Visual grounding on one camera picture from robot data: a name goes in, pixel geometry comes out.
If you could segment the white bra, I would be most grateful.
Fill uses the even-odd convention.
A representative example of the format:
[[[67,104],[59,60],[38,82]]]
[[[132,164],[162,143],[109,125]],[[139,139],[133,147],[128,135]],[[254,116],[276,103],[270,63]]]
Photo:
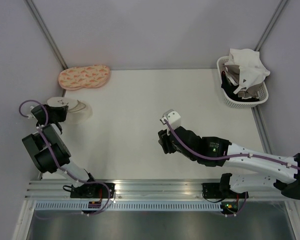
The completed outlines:
[[[262,84],[271,73],[262,64],[260,52],[248,48],[231,48],[229,50],[228,62],[225,65],[239,66],[239,87],[234,91],[235,94],[243,88],[248,89],[251,86]]]

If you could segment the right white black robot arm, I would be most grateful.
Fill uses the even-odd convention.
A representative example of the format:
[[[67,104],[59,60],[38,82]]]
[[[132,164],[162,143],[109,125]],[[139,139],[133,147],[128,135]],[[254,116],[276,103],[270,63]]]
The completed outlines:
[[[219,137],[200,137],[182,126],[173,132],[158,132],[165,154],[180,153],[206,167],[236,167],[252,171],[240,175],[223,173],[218,192],[224,198],[252,191],[277,191],[286,198],[300,200],[300,153],[277,156],[256,152]]]

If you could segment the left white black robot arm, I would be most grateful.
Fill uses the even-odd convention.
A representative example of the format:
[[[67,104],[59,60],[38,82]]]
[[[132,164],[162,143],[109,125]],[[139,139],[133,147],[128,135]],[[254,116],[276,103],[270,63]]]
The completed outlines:
[[[36,119],[36,132],[22,139],[26,151],[40,173],[57,173],[71,182],[62,187],[71,198],[112,199],[114,183],[97,181],[90,172],[71,161],[72,155],[59,134],[63,132],[60,123],[66,120],[67,113],[67,106],[52,107],[41,103],[32,107],[29,115],[21,113],[25,118]]]

